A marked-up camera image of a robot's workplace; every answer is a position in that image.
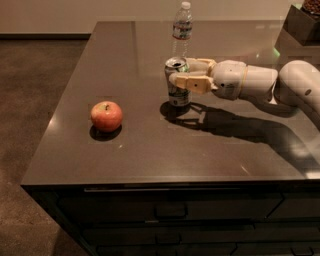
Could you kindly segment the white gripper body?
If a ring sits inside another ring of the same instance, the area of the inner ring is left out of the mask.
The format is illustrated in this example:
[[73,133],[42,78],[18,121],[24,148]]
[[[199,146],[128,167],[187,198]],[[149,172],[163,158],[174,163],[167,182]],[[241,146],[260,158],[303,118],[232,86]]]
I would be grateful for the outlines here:
[[222,99],[236,100],[241,91],[247,65],[244,62],[226,60],[217,63],[211,73],[211,92]]

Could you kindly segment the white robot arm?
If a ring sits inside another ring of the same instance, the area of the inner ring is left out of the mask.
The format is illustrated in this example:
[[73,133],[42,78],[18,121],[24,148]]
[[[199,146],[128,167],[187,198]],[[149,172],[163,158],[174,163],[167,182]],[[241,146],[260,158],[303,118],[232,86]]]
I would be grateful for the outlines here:
[[241,61],[172,57],[168,82],[198,94],[213,93],[227,100],[246,100],[259,110],[290,117],[302,111],[320,130],[320,71],[295,60],[280,70]]

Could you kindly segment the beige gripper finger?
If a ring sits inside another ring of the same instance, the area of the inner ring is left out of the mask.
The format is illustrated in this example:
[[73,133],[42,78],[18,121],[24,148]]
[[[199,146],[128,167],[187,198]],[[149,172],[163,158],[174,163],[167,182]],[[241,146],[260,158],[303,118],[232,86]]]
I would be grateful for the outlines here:
[[217,62],[207,58],[187,58],[190,72],[210,73]]
[[186,89],[198,94],[205,94],[218,89],[218,87],[213,83],[213,79],[206,75],[173,73],[169,76],[169,81],[180,89]]

